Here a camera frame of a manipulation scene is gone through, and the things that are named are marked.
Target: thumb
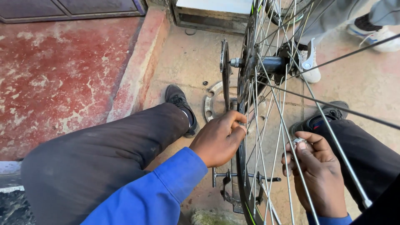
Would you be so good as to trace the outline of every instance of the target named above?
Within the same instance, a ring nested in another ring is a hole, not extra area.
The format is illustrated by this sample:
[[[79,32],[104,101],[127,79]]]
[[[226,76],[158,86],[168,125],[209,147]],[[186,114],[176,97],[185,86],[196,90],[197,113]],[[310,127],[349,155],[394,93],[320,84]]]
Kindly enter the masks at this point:
[[[297,144],[296,154],[310,172],[319,171],[321,162],[307,149],[307,145],[304,142]]]
[[[235,127],[230,133],[230,135],[228,135],[226,138],[229,141],[230,145],[232,147],[235,147],[235,149],[237,149],[240,145],[240,142],[246,136],[246,133],[247,133],[246,127],[240,125]]]

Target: grey trousers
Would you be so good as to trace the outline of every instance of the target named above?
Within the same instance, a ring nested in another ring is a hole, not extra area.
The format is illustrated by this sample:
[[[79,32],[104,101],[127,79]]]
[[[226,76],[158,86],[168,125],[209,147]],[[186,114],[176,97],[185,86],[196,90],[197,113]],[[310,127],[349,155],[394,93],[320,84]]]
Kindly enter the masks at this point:
[[[304,21],[295,34],[295,41],[307,45],[312,38],[319,43],[322,38],[340,24],[354,17],[367,0],[316,0],[308,17],[303,35],[300,38]],[[369,14],[373,25],[399,25],[400,0],[380,0],[376,2]]]

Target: bicycle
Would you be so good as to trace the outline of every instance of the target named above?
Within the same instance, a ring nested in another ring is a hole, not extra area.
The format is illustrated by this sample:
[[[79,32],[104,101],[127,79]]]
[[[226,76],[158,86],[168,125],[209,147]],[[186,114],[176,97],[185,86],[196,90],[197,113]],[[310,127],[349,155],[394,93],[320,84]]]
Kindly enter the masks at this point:
[[[304,83],[309,90],[311,97],[287,90],[285,82],[295,77],[301,77],[302,74],[307,71],[322,67],[329,63],[335,62],[337,60],[346,58],[353,54],[398,38],[400,37],[400,34],[369,45],[367,47],[360,48],[359,50],[330,60],[326,63],[320,64],[317,67],[312,67],[312,61],[310,60],[313,59],[313,40],[311,40],[308,44],[309,51],[307,60],[302,61],[302,58],[299,57],[300,52],[297,49],[298,44],[293,40],[293,37],[297,32],[300,32],[301,38],[305,27],[302,25],[307,23],[308,16],[310,15],[310,13],[312,13],[313,5],[315,4],[316,0],[303,0],[298,2],[292,0],[288,7],[286,7],[285,5],[281,7],[281,2],[279,1],[279,3],[277,3],[277,1],[278,0],[253,1],[249,22],[247,24],[243,40],[243,47],[240,58],[230,59],[228,43],[226,39],[222,41],[220,69],[222,73],[225,108],[226,110],[232,108],[232,102],[229,95],[230,75],[232,73],[231,67],[239,68],[237,100],[235,100],[236,102],[234,104],[237,105],[237,107],[235,109],[238,112],[243,113],[247,116],[247,129],[253,129],[255,131],[250,133],[248,132],[245,140],[242,141],[236,152],[237,173],[231,174],[230,171],[228,171],[226,175],[222,174],[226,178],[224,178],[224,188],[221,191],[221,194],[224,199],[229,198],[229,196],[226,195],[225,192],[225,185],[230,182],[232,176],[237,176],[240,193],[240,203],[248,224],[266,224],[267,214],[269,215],[268,217],[271,219],[272,224],[274,224],[274,222],[280,224],[278,215],[276,215],[276,211],[274,210],[273,204],[270,200],[270,190],[274,181],[281,180],[278,177],[274,177],[274,167],[279,144],[282,143],[284,146],[287,140],[292,139],[283,118],[286,93],[290,93],[314,101],[319,112],[323,116],[324,122],[328,128],[330,128],[330,125],[327,118],[322,113],[320,104],[330,105],[348,113],[352,113],[354,115],[358,115],[360,117],[400,130],[400,126],[393,123],[346,108],[340,108],[335,105],[329,104],[328,102],[316,99],[307,81],[304,81]],[[300,28],[295,29],[294,25],[297,22],[300,22],[301,25]],[[270,23],[277,25],[278,28],[275,31],[270,32]],[[288,37],[290,25],[292,25],[292,30],[290,31],[290,34],[292,35],[291,38]],[[268,40],[270,38],[274,40],[275,37],[277,37],[277,39],[276,45],[274,46],[272,44],[272,41]],[[266,103],[266,99],[268,96],[270,96],[269,104]],[[263,106],[268,105],[268,109],[266,110],[266,112],[260,112],[259,106],[261,104],[263,104]],[[272,172],[270,176],[268,176],[268,174],[266,173],[262,143],[266,130],[267,120],[271,115],[273,107],[276,107],[276,109],[278,110],[280,125],[278,131],[278,139],[276,141],[274,159],[272,161]],[[372,204],[372,202],[366,196],[362,186],[360,185],[360,182],[358,181],[357,176],[352,170],[352,166],[348,162],[340,146],[340,143],[336,140],[336,136],[333,133],[332,129],[330,129],[330,134],[335,140],[335,144],[339,149],[340,155],[344,160],[347,169],[350,171],[352,180],[357,186],[360,195],[362,196],[364,206],[368,208]],[[289,143],[293,151],[293,144],[291,143],[291,141],[289,141]],[[297,166],[299,166],[299,162],[296,156],[294,156],[294,159],[297,163]],[[214,169],[213,173],[213,180],[215,180],[217,174],[215,173]],[[302,184],[304,185],[306,193],[308,193],[302,173],[300,174],[302,178]],[[288,183],[291,220],[292,224],[294,224],[289,178],[287,178],[286,181]],[[313,207],[310,197],[308,197],[308,200],[311,205],[312,215],[316,221],[316,224],[318,224],[315,209]]]

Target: bicycle wheel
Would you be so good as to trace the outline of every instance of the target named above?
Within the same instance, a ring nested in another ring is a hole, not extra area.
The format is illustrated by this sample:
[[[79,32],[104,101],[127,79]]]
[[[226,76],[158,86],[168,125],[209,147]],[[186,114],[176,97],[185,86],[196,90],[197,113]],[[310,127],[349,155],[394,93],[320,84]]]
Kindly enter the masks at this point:
[[[295,4],[292,4],[292,2],[294,2],[294,0],[285,0],[284,3],[281,2],[280,4],[274,0],[266,1],[265,12],[273,24],[279,26],[280,21],[282,21],[281,24],[286,23],[287,20],[291,18],[290,14],[294,8],[296,8],[297,16],[295,17],[294,21],[289,21],[288,25],[296,23],[303,18],[304,12],[300,11],[299,9],[303,9],[310,2],[310,0],[298,0]]]
[[[286,14],[283,19],[282,15],[279,15],[277,18],[280,26],[276,29],[272,29],[271,27],[273,26],[270,25],[272,20],[269,20],[268,22],[266,21],[268,18],[268,12],[272,10],[272,6],[275,5],[276,1],[277,0],[274,0],[272,4],[266,4],[265,0],[256,0],[254,2],[243,40],[241,58],[236,58],[234,60],[232,59],[231,61],[226,59],[225,62],[222,62],[222,65],[225,64],[227,66],[239,68],[237,85],[237,111],[245,114],[248,118],[248,122],[246,124],[248,133],[236,152],[236,176],[238,177],[240,201],[246,221],[248,224],[257,225],[266,224],[269,223],[269,221],[271,224],[281,224],[279,221],[279,215],[274,209],[273,202],[271,200],[273,197],[270,196],[270,193],[272,184],[275,181],[280,181],[280,178],[274,177],[276,176],[276,170],[274,168],[278,150],[282,150],[286,142],[292,140],[293,138],[289,134],[289,129],[284,119],[286,93],[290,93],[315,102],[319,112],[322,114],[326,126],[330,131],[332,139],[334,140],[335,145],[340,153],[340,157],[349,170],[350,176],[356,185],[360,196],[362,197],[365,207],[369,207],[372,203],[366,196],[365,191],[363,190],[357,176],[352,169],[352,166],[347,160],[340,143],[337,141],[337,138],[329,125],[328,120],[322,113],[320,104],[329,105],[399,130],[400,126],[365,115],[360,112],[346,108],[340,108],[328,102],[315,99],[314,94],[306,81],[304,81],[304,84],[309,90],[311,97],[287,90],[286,84],[287,80],[302,76],[304,72],[393,40],[398,38],[400,35],[395,35],[384,41],[377,42],[368,47],[361,48],[355,52],[320,64],[317,67],[310,68],[310,64],[307,64],[309,63],[309,58],[303,61],[302,57],[300,57],[300,51],[297,49],[297,43],[293,41],[293,37],[297,32],[300,32],[299,39],[301,39],[304,31],[303,27],[300,26],[298,29],[294,29],[293,26],[290,27],[287,25],[289,23],[295,23],[297,18],[295,12],[302,12],[303,16],[301,18],[301,24],[306,24],[307,19],[312,12],[315,0],[309,0],[303,8],[298,10],[296,10],[294,7],[294,5],[296,5],[296,1],[292,1],[292,6],[288,7],[293,8],[292,12],[290,14]],[[227,44],[223,43],[222,46],[224,51],[224,46],[227,46]],[[313,46],[311,41],[309,44],[309,49],[312,48]],[[277,120],[271,125],[270,123],[272,122],[271,118],[273,115],[272,111],[274,108],[276,109],[275,112],[277,115]],[[276,130],[276,133],[272,134],[270,130],[274,129]],[[293,144],[291,141],[289,141],[289,143],[293,151]],[[294,160],[299,167],[299,161],[295,154]],[[311,206],[312,216],[316,220],[317,215],[315,213],[311,198],[309,197],[308,189],[301,171],[300,177],[308,197],[307,199]],[[288,213],[290,213],[292,224],[294,224],[293,202],[290,190],[291,184],[288,177],[285,178],[285,180],[287,183],[290,206],[290,212]]]

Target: hand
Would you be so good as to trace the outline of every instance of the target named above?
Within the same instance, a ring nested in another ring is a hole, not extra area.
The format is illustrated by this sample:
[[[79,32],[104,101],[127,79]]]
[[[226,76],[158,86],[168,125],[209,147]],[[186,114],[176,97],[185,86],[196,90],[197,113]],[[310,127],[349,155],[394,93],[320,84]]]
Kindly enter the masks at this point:
[[[231,110],[224,116],[212,119],[197,134],[189,146],[208,168],[227,163],[235,154],[246,135],[246,116]]]
[[[344,202],[344,183],[340,164],[328,142],[322,136],[310,132],[299,131],[295,135],[306,139],[308,143],[307,145],[304,142],[298,143],[295,151],[317,215],[346,217],[347,209]],[[289,144],[286,144],[286,160],[289,172],[286,172],[285,157],[282,155],[283,175],[290,176],[293,172],[294,187],[300,203],[307,212],[311,212]]]

